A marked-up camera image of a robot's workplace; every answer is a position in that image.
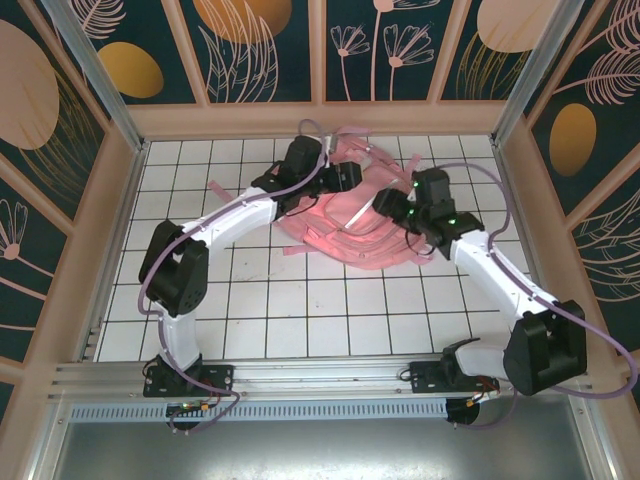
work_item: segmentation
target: perforated metal strip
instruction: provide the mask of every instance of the perforated metal strip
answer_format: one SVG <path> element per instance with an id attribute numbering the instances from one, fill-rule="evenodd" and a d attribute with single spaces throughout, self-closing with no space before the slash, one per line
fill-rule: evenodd
<path id="1" fill-rule="evenodd" d="M 71 423 L 166 422 L 167 403 L 78 404 Z M 251 402 L 237 405 L 222 421 L 356 420 L 376 418 L 446 418 L 446 399 Z M 225 405 L 190 412 L 178 421 L 212 418 Z"/>

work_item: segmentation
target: white tile floor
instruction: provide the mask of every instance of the white tile floor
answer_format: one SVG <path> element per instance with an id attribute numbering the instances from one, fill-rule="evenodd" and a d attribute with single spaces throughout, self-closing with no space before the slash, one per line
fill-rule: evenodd
<path id="1" fill-rule="evenodd" d="M 420 168 L 453 161 L 498 173 L 487 137 L 371 137 L 398 160 L 418 153 Z M 183 223 L 223 202 L 206 190 L 215 179 L 237 195 L 291 139 L 156 142 L 151 146 L 111 293 L 97 361 L 147 360 L 158 350 L 157 323 L 137 312 L 137 274 L 155 226 Z M 492 231 L 505 204 L 475 170 L 449 170 L 459 210 L 474 212 Z M 519 268 L 527 263 L 512 226 L 499 247 Z M 321 254 L 283 256 L 295 245 L 277 227 L 255 230 L 211 262 L 207 296 L 198 308 L 198 341 L 206 359 L 393 355 L 442 351 L 472 334 L 501 332 L 495 306 L 470 277 L 439 254 L 363 271 Z"/>

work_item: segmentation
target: dark teal wallpaper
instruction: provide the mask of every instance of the dark teal wallpaper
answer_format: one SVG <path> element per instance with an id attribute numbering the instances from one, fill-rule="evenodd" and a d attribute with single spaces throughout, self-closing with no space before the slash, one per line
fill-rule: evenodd
<path id="1" fill-rule="evenodd" d="M 442 100 L 506 100 L 554 6 L 548 0 L 472 0 Z"/>
<path id="2" fill-rule="evenodd" d="M 328 0 L 326 100 L 425 100 L 450 13 L 450 1 Z"/>
<path id="3" fill-rule="evenodd" d="M 67 237 L 0 180 L 0 356 L 22 362 Z"/>
<path id="4" fill-rule="evenodd" d="M 69 4 L 126 104 L 195 103 L 160 0 Z"/>
<path id="5" fill-rule="evenodd" d="M 311 101 L 307 0 L 180 0 L 212 103 Z"/>
<path id="6" fill-rule="evenodd" d="M 638 32 L 637 2 L 611 1 L 532 128 L 566 214 L 640 141 Z"/>
<path id="7" fill-rule="evenodd" d="M 640 348 L 640 170 L 573 231 L 609 332 Z"/>
<path id="8" fill-rule="evenodd" d="M 4 419 L 4 414 L 9 406 L 11 394 L 13 393 L 13 385 L 10 383 L 0 382 L 0 425 Z"/>
<path id="9" fill-rule="evenodd" d="M 571 45 L 573 38 L 576 36 L 576 33 L 578 32 L 578 30 L 580 30 L 580 26 L 582 25 L 582 22 L 584 22 L 584 18 L 589 13 L 589 10 L 591 10 L 591 7 L 593 6 L 593 2 L 594 0 L 585 0 L 584 3 L 582 4 L 582 8 L 580 9 L 578 18 L 573 23 L 573 26 L 569 30 L 569 33 L 567 34 L 564 41 L 562 42 L 562 45 L 558 49 L 558 52 L 556 53 L 556 56 L 553 59 L 553 62 L 551 62 L 551 65 L 549 65 L 549 68 L 547 69 L 547 72 L 545 73 L 544 78 L 540 81 L 540 84 L 531 95 L 531 99 L 527 103 L 527 106 L 524 108 L 524 114 L 526 116 L 529 116 L 529 113 L 531 113 L 531 110 L 533 109 L 536 102 L 538 101 L 538 98 L 540 98 L 542 91 L 547 86 L 547 80 L 549 79 L 551 74 L 555 71 L 555 69 L 558 67 L 558 64 L 562 60 L 562 57 L 564 57 L 564 54 L 566 53 L 567 48 L 569 48 L 569 45 Z"/>
<path id="10" fill-rule="evenodd" d="M 104 131 L 17 3 L 0 49 L 0 154 L 73 219 Z"/>

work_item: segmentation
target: yellow oval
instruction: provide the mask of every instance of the yellow oval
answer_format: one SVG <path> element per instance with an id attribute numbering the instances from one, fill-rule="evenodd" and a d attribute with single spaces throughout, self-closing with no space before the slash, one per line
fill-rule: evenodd
<path id="1" fill-rule="evenodd" d="M 33 150 L 58 124 L 56 72 L 31 37 L 0 20 L 0 138 Z"/>
<path id="2" fill-rule="evenodd" d="M 274 37 L 291 18 L 291 0 L 193 0 L 198 15 L 213 33 L 232 43 L 255 43 L 262 37 L 253 33 L 255 27 L 250 25 L 245 3 L 256 22 L 262 18 Z"/>
<path id="3" fill-rule="evenodd" d="M 596 143 L 596 118 L 584 105 L 564 107 L 551 127 L 551 165 L 560 175 L 571 177 L 585 166 Z"/>
<path id="4" fill-rule="evenodd" d="M 120 93 L 149 98 L 162 91 L 162 70 L 153 57 L 137 45 L 110 43 L 100 49 L 98 56 Z"/>
<path id="5" fill-rule="evenodd" d="M 538 43 L 558 0 L 483 0 L 478 35 L 491 50 L 518 53 Z"/>

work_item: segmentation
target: metal corner post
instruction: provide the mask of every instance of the metal corner post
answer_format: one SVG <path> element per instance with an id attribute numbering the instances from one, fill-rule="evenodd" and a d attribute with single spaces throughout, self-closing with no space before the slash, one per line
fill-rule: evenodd
<path id="1" fill-rule="evenodd" d="M 53 24 L 67 43 L 69 50 L 81 65 L 85 75 L 113 121 L 122 131 L 127 143 L 135 150 L 142 147 L 141 136 L 127 111 L 122 97 L 111 83 L 93 45 L 84 34 L 69 2 L 60 0 L 41 0 Z"/>

